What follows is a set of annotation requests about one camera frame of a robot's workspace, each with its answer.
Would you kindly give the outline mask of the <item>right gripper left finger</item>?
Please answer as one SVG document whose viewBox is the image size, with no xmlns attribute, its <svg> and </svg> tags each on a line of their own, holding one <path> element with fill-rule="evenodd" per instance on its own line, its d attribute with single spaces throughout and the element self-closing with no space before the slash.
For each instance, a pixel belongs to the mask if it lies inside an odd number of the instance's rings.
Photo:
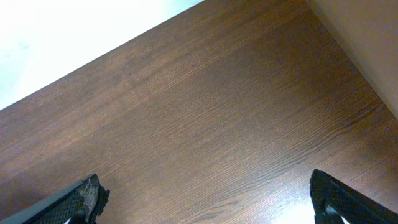
<svg viewBox="0 0 398 224">
<path fill-rule="evenodd" d="M 1 224 L 96 224 L 110 191 L 96 174 L 75 182 L 32 206 L 1 220 Z"/>
</svg>

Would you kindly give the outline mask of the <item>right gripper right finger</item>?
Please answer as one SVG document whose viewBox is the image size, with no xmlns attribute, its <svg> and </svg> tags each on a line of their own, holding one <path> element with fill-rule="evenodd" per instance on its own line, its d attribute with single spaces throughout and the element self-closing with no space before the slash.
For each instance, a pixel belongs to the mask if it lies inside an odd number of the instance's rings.
<svg viewBox="0 0 398 224">
<path fill-rule="evenodd" d="M 310 196 L 316 224 L 397 223 L 395 212 L 318 169 L 310 178 Z"/>
</svg>

